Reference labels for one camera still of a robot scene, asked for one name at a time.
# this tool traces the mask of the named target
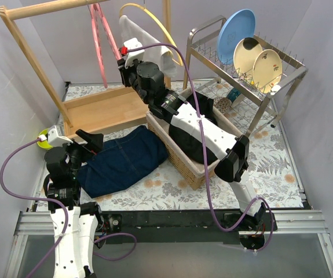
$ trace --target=wooden drying rack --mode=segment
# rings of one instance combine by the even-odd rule
[[[130,87],[107,89],[74,100],[61,101],[36,55],[14,21],[104,1],[107,0],[56,0],[16,9],[0,6],[0,17],[62,113],[65,135],[69,138],[78,138],[75,134],[78,129],[83,129],[89,133],[110,133],[145,123],[145,113],[148,106]],[[170,0],[163,0],[163,15],[164,26],[170,33]],[[170,87],[170,79],[167,78],[165,81],[166,86]]]

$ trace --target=white plate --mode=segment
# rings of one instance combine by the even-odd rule
[[[282,76],[282,60],[272,49],[262,51],[256,58],[253,67],[255,86],[262,93],[269,93],[272,87],[280,82]]]

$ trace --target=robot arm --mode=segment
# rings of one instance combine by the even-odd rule
[[[95,278],[92,266],[94,234],[104,225],[104,220],[97,202],[80,204],[80,185],[76,177],[82,162],[101,151],[103,135],[82,130],[76,133],[86,144],[64,137],[58,126],[51,127],[47,135],[48,143],[54,148],[44,156],[49,175],[43,188],[47,197],[61,201],[68,210],[67,229],[55,249],[54,277]],[[52,202],[48,203],[48,209],[54,241],[57,241],[64,226],[64,210]]]
[[[135,49],[141,44],[133,38],[125,42],[124,46]],[[165,87],[163,73],[156,64],[142,61],[143,54],[144,50],[130,52],[127,57],[118,61],[122,83],[131,86],[156,117],[201,141],[196,110],[185,98]],[[251,200],[257,197],[247,172],[250,141],[244,135],[236,138],[205,118],[202,118],[202,124],[206,147],[220,160],[215,173],[229,182],[239,201],[240,210],[244,212]],[[264,212],[264,206],[257,200],[249,209],[247,218],[250,218],[250,223],[259,225]]]

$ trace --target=wooden pole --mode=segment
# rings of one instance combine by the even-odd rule
[[[59,10],[67,10],[70,8],[86,6],[104,1],[107,0],[56,0],[11,10],[5,9],[5,13],[9,20],[13,21],[17,19],[24,19],[30,16],[58,12]]]
[[[163,20],[164,26],[167,32],[171,34],[171,7],[170,0],[162,0],[162,11],[163,11]],[[169,40],[164,35],[164,41],[169,43]],[[170,77],[165,77],[165,85],[168,88],[171,88],[171,79]]]
[[[17,24],[8,18],[6,13],[7,9],[4,6],[0,7],[0,17],[4,21],[5,25],[9,29],[10,33],[14,37],[14,40],[19,45],[20,49],[22,50],[23,54],[25,54],[27,60],[30,62],[32,68],[36,72],[37,76],[39,77],[40,81],[43,83],[45,89],[49,93],[50,97],[54,101],[55,105],[61,111],[64,120],[68,123],[70,127],[72,127],[72,122],[69,117],[69,113],[64,106],[61,98],[58,96],[57,92],[55,91],[53,85],[50,83],[49,78],[46,76],[43,68],[41,67],[35,53],[32,51],[30,46],[28,45],[26,39],[23,37],[20,29],[18,28]]]

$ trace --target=white towel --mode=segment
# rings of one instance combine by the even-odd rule
[[[159,43],[157,39],[128,19],[127,16],[121,16],[119,24],[123,42],[132,38],[137,38],[144,46],[152,43]],[[173,62],[173,53],[166,46],[146,49],[143,59],[144,61],[150,61],[157,64],[160,70],[168,77],[174,77],[177,73],[177,67]]]

